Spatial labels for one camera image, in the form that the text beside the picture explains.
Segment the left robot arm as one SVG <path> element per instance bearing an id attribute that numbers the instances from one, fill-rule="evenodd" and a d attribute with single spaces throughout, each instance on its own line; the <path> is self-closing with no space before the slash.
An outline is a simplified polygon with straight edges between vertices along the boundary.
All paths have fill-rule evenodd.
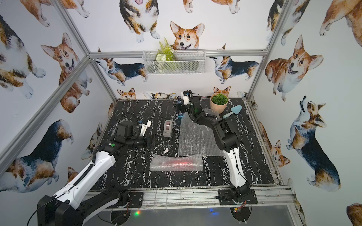
<path id="1" fill-rule="evenodd" d="M 53 196 L 44 196 L 37 204 L 34 214 L 39 226 L 82 226 L 88 220 L 110 206 L 128 208 L 132 197 L 128 189 L 121 185 L 112 185 L 105 191 L 85 200 L 93 185 L 111 168 L 122 154 L 133 148 L 153 147 L 155 139 L 146 136 L 151 121 L 141 124 L 134 134 L 136 125 L 123 121 L 117 125 L 114 135 L 93 152 L 91 162 L 63 188 Z"/>

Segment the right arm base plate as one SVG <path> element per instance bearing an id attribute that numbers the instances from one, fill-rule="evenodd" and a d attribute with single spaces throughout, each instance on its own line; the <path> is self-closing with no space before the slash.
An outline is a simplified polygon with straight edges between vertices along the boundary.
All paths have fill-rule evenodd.
<path id="1" fill-rule="evenodd" d="M 238 205 L 238 204 L 258 204 L 255 190 L 249 189 L 239 193 L 236 189 L 218 190 L 218 195 L 215 197 L 220 205 Z"/>

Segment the grey tape dispenser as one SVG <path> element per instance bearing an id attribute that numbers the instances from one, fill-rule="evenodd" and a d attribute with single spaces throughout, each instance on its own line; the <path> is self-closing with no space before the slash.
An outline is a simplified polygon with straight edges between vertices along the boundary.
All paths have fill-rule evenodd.
<path id="1" fill-rule="evenodd" d="M 171 137 L 172 130 L 173 130 L 173 122 L 172 122 L 172 120 L 165 120 L 163 136 L 164 137 Z"/>

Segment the bubble wrap sheet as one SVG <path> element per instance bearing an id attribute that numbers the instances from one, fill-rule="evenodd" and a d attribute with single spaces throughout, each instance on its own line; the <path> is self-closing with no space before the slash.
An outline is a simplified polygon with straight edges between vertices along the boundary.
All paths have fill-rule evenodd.
<path id="1" fill-rule="evenodd" d="M 202 154 L 204 156 L 220 156 L 213 130 L 204 125 L 194 123 L 188 113 L 181 118 L 178 155 L 180 157 Z"/>
<path id="2" fill-rule="evenodd" d="M 186 171 L 202 171 L 203 160 L 201 154 L 186 157 L 169 157 L 161 155 L 153 155 L 150 163 L 151 172 L 186 172 Z"/>

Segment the blue wine bottle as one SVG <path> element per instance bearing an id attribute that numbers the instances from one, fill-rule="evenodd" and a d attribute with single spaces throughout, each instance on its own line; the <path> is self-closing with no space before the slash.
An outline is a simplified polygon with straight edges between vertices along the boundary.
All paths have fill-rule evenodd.
<path id="1" fill-rule="evenodd" d="M 182 112 L 182 108 L 183 108 L 183 98 L 181 96 L 178 96 L 175 102 L 175 109 L 179 118 L 182 118 L 184 115 L 184 113 Z"/>

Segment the red wine bottle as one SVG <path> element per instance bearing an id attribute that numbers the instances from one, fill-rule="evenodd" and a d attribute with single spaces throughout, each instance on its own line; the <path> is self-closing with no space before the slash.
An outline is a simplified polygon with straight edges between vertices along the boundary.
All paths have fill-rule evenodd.
<path id="1" fill-rule="evenodd" d="M 195 167 L 196 165 L 193 162 L 187 161 L 171 161 L 162 164 L 162 167 L 165 169 L 175 169 L 178 171 L 188 171 Z"/>

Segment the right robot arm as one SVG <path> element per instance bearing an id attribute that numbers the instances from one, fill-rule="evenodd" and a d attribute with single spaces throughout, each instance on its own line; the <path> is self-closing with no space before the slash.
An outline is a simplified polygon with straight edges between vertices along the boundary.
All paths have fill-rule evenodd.
<path id="1" fill-rule="evenodd" d="M 231 117 L 220 118 L 204 111 L 199 102 L 193 102 L 191 91 L 186 91 L 174 101 L 174 107 L 179 114 L 188 113 L 190 119 L 198 125 L 209 127 L 218 148 L 227 161 L 230 173 L 230 201 L 241 203 L 251 193 L 250 183 L 245 178 L 239 156 L 240 136 L 237 125 Z"/>

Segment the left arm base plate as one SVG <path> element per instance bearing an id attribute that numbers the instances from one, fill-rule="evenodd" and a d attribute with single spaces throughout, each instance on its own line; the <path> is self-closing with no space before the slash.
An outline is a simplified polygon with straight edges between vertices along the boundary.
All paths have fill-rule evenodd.
<path id="1" fill-rule="evenodd" d="M 122 194 L 119 200 L 107 209 L 125 209 L 125 208 L 141 208 L 143 203 L 143 192 L 128 192 L 127 194 Z"/>

